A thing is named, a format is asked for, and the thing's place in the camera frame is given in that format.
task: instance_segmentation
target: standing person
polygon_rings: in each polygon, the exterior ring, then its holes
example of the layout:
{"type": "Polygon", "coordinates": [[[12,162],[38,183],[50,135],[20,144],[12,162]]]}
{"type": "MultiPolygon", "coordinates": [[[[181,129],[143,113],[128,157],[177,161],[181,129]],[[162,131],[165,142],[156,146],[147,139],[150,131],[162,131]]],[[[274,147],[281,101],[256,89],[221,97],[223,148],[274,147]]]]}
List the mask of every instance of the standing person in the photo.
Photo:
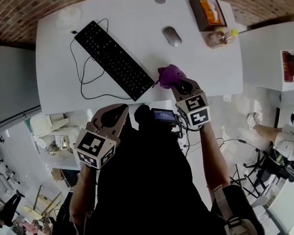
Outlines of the standing person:
{"type": "Polygon", "coordinates": [[[5,203],[5,205],[0,210],[0,228],[2,228],[4,225],[8,227],[11,227],[13,225],[12,219],[14,217],[14,213],[21,201],[21,198],[24,197],[25,196],[23,194],[19,193],[19,191],[16,190],[16,194],[14,194],[14,196],[5,203]]]}
{"type": "Polygon", "coordinates": [[[273,128],[261,125],[259,115],[255,112],[248,114],[247,124],[260,137],[273,142],[275,149],[285,158],[294,161],[294,126],[286,124],[283,128],[273,128]]]}
{"type": "MultiPolygon", "coordinates": [[[[138,110],[149,116],[143,107],[138,110]]],[[[176,135],[152,118],[135,113],[135,119],[139,130],[122,130],[116,154],[100,170],[97,191],[97,171],[82,166],[71,199],[72,223],[55,224],[53,235],[234,234],[229,229],[241,229],[235,234],[264,234],[241,188],[230,185],[210,123],[201,128],[200,138],[211,211],[193,184],[191,167],[176,135]]]]}

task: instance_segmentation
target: white shoe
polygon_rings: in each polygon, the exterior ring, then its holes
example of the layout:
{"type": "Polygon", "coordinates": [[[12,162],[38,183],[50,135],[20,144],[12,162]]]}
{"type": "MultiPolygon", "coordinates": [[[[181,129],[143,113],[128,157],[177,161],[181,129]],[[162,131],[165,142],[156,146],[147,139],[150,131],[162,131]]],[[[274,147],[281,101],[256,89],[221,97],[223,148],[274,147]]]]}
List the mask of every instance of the white shoe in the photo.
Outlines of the white shoe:
{"type": "Polygon", "coordinates": [[[250,130],[253,130],[256,125],[260,124],[259,114],[256,112],[248,114],[246,121],[250,130]]]}

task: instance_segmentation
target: tissue box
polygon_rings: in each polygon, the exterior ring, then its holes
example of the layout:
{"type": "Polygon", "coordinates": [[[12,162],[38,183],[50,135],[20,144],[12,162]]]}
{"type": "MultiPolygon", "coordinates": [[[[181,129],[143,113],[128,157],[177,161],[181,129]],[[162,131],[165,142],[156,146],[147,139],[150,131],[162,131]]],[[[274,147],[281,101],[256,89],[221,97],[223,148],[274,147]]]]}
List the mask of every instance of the tissue box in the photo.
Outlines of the tissue box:
{"type": "Polygon", "coordinates": [[[226,21],[225,21],[224,15],[222,13],[222,10],[220,8],[220,5],[218,3],[218,0],[208,0],[208,1],[210,1],[215,6],[215,10],[217,11],[218,17],[220,20],[219,25],[210,24],[208,22],[206,13],[200,3],[200,0],[190,0],[189,1],[191,8],[192,8],[192,11],[193,11],[193,14],[195,16],[199,31],[214,31],[220,27],[227,27],[226,21]]]}

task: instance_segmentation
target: white shorts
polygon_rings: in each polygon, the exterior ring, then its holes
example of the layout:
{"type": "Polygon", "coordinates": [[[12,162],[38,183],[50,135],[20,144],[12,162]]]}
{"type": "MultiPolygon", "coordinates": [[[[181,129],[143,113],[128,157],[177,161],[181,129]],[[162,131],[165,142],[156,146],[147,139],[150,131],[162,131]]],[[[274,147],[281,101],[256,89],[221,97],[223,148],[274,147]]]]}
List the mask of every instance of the white shorts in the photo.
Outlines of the white shorts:
{"type": "Polygon", "coordinates": [[[274,148],[286,157],[289,161],[294,161],[294,127],[285,125],[275,139],[274,148]]]}

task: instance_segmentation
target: gray floor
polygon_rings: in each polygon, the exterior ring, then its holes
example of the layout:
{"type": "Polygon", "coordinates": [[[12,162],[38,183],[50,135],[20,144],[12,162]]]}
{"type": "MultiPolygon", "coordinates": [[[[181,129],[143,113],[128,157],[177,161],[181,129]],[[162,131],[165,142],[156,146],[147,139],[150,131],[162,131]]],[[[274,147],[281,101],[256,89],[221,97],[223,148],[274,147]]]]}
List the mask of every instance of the gray floor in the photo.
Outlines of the gray floor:
{"type": "MultiPolygon", "coordinates": [[[[273,126],[276,108],[273,103],[274,96],[278,92],[264,88],[257,88],[251,85],[244,85],[244,91],[240,95],[232,96],[214,96],[208,98],[212,119],[212,126],[216,138],[243,139],[252,145],[265,149],[269,143],[263,141],[255,132],[250,131],[246,124],[246,115],[257,111],[262,119],[262,124],[273,126]]],[[[154,105],[164,105],[164,108],[174,108],[171,102],[157,102],[154,105]]],[[[137,106],[131,106],[131,112],[137,106]]],[[[92,111],[71,113],[77,120],[90,117],[92,111]]],[[[21,184],[14,185],[26,195],[19,205],[18,211],[22,213],[23,205],[33,205],[35,194],[40,184],[43,186],[43,194],[53,198],[61,189],[66,195],[63,186],[54,183],[50,170],[41,163],[37,152],[34,150],[30,135],[24,123],[20,123],[9,129],[9,138],[6,138],[5,144],[0,145],[0,152],[5,161],[16,172],[21,184]]],[[[199,133],[190,133],[190,144],[200,141],[199,133]]],[[[208,208],[211,207],[210,196],[206,187],[204,178],[202,153],[200,144],[191,146],[188,155],[188,161],[193,171],[193,181],[199,191],[204,203],[208,208]]],[[[238,164],[240,170],[245,170],[241,165],[251,163],[255,160],[256,153],[254,148],[237,141],[229,141],[222,146],[221,151],[228,163],[231,172],[234,172],[234,165],[238,164]]]]}

